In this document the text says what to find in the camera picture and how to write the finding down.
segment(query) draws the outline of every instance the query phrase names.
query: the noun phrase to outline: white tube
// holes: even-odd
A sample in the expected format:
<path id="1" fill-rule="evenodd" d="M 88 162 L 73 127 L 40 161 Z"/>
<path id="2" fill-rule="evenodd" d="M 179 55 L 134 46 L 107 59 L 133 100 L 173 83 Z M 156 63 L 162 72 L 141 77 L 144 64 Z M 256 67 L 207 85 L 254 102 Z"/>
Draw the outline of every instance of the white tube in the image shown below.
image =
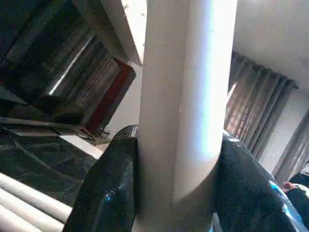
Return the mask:
<path id="1" fill-rule="evenodd" d="M 10 210 L 0 205 L 1 232 L 42 232 Z"/>
<path id="2" fill-rule="evenodd" d="M 0 204 L 43 232 L 61 232 L 63 224 L 0 188 Z"/>
<path id="3" fill-rule="evenodd" d="M 148 2 L 137 232 L 208 231 L 237 0 Z"/>
<path id="4" fill-rule="evenodd" d="M 65 223 L 72 208 L 0 173 L 0 188 Z"/>

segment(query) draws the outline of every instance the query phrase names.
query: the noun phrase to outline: white wall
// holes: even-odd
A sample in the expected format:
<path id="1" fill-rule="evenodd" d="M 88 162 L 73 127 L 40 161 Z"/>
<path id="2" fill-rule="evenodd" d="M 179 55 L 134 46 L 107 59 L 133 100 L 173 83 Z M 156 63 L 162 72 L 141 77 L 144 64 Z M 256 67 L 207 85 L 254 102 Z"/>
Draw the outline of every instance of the white wall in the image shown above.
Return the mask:
<path id="1" fill-rule="evenodd" d="M 110 138 L 123 127 L 139 123 L 142 67 L 134 63 L 129 65 L 134 69 L 136 77 L 107 126 L 111 130 Z"/>
<path id="2" fill-rule="evenodd" d="M 294 131 L 309 108 L 309 99 L 301 90 L 294 90 L 279 118 L 260 163 L 272 172 Z"/>

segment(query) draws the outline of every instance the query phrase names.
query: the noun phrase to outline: curtain fold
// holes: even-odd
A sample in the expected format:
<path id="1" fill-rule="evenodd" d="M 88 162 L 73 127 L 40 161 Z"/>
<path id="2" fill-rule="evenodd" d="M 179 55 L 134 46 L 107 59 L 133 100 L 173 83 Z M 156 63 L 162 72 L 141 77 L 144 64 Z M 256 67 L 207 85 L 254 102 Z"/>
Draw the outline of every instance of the curtain fold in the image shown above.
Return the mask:
<path id="1" fill-rule="evenodd" d="M 233 52 L 225 129 L 259 159 L 294 82 Z"/>
<path id="2" fill-rule="evenodd" d="M 308 161 L 309 111 L 294 132 L 272 174 L 281 184 L 297 174 Z"/>

